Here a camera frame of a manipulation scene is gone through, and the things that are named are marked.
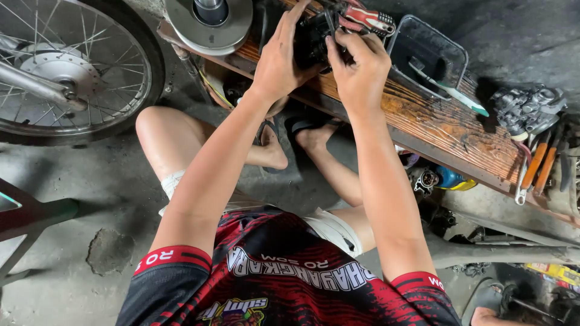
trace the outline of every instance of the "foot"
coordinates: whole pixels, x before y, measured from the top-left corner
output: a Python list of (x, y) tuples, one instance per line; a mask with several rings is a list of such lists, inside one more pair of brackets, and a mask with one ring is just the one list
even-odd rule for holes
[(306, 151), (309, 150), (326, 150), (328, 139), (338, 129), (337, 125), (324, 125), (317, 129), (303, 129), (296, 133), (296, 142)]
[[(274, 118), (268, 118), (268, 121), (274, 123)], [(266, 150), (268, 166), (274, 169), (283, 170), (288, 167), (288, 158), (282, 150), (278, 141), (278, 136), (269, 125), (264, 126), (260, 141)]]

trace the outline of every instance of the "wooden workbench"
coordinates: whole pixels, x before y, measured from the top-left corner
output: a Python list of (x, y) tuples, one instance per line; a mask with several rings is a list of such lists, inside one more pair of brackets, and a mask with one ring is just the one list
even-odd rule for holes
[[(258, 45), (252, 41), (246, 41), (231, 55), (216, 57), (203, 55), (185, 45), (166, 21), (160, 23), (158, 33), (172, 44), (253, 79), (260, 56)], [(474, 81), (464, 77), (460, 89), (475, 99)], [(349, 121), (332, 73), (311, 79), (290, 96)], [(425, 99), (391, 80), (385, 84), (381, 108), (395, 144), (513, 197), (523, 156), (511, 142), (506, 129), (496, 126), (493, 131), (486, 131), (483, 116), (478, 117), (455, 99)], [(527, 202), (540, 211), (580, 227), (580, 221), (570, 216), (547, 211), (541, 198), (528, 194)]]

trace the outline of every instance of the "jersey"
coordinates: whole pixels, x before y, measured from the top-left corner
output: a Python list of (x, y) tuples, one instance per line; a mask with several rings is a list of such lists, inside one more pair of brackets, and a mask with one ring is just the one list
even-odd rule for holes
[(266, 206), (230, 212), (213, 258), (172, 246), (148, 253), (118, 326), (459, 325), (441, 281), (384, 282), (298, 216)]

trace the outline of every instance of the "white shorts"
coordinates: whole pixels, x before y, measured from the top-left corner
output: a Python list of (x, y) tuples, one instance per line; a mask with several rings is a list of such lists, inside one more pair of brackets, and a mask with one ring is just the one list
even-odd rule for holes
[[(183, 177), (184, 173), (185, 170), (175, 172), (161, 182), (161, 187), (163, 187), (163, 190), (165, 190), (165, 193), (170, 200), (173, 196), (173, 192), (175, 192), (177, 184)], [(227, 203), (223, 213), (231, 211), (249, 211), (264, 205), (271, 204), (252, 200), (251, 198), (248, 198), (246, 195), (236, 190), (232, 194), (230, 201)], [(167, 206), (163, 207), (159, 211), (161, 216), (163, 216), (165, 208), (167, 208)], [(314, 213), (301, 218), (308, 225), (310, 225), (314, 231), (316, 231), (319, 237), (332, 242), (338, 248), (348, 253), (353, 258), (362, 254), (363, 245), (358, 239), (353, 228), (350, 227), (345, 221), (339, 219), (336, 215), (333, 215), (321, 208), (317, 208)]]

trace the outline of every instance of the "second person's hand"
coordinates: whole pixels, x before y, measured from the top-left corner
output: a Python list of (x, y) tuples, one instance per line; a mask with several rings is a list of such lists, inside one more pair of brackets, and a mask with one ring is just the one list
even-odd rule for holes
[(354, 60), (353, 64), (345, 63), (336, 43), (331, 37), (326, 38), (328, 61), (345, 109), (349, 115), (380, 109), (383, 88), (391, 68), (391, 59), (383, 43), (372, 33), (360, 36), (337, 30), (335, 38), (338, 44), (346, 47)]
[(292, 10), (284, 12), (274, 35), (262, 49), (250, 91), (268, 102), (288, 95), (321, 71), (321, 65), (302, 71), (294, 62), (296, 23), (309, 3), (310, 0), (300, 0)]

